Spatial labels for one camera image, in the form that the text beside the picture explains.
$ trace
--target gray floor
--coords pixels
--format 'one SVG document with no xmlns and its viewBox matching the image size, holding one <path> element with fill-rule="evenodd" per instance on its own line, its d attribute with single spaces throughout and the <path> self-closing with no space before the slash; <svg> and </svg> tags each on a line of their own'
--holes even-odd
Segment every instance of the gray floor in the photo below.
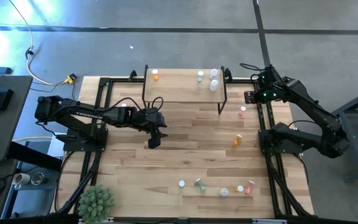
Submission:
<svg viewBox="0 0 358 224">
<path fill-rule="evenodd" d="M 251 0 L 14 1 L 30 25 L 80 27 L 196 27 L 256 29 Z M 266 29 L 358 29 L 358 0 L 260 0 Z M 8 1 L 0 0 L 0 24 L 22 24 Z M 266 35 L 271 62 L 281 75 L 297 78 L 328 111 L 358 95 L 358 35 Z M 28 75 L 24 52 L 29 34 L 0 31 L 0 66 Z M 128 75 L 153 67 L 199 68 L 224 65 L 235 77 L 249 77 L 238 63 L 262 67 L 258 34 L 34 32 L 32 70 L 59 82 L 67 75 Z M 32 85 L 37 89 L 49 86 Z M 80 84 L 76 87 L 76 96 Z M 15 138 L 49 135 L 34 125 L 38 96 L 30 92 Z M 51 95 L 71 97 L 70 86 Z M 308 119 L 291 106 L 294 119 Z M 54 131 L 65 128 L 49 125 Z M 299 129 L 318 133 L 312 124 Z M 358 181 L 345 183 L 353 170 L 349 153 L 337 159 L 315 150 L 305 153 L 315 213 L 324 218 L 358 221 Z"/>
</svg>

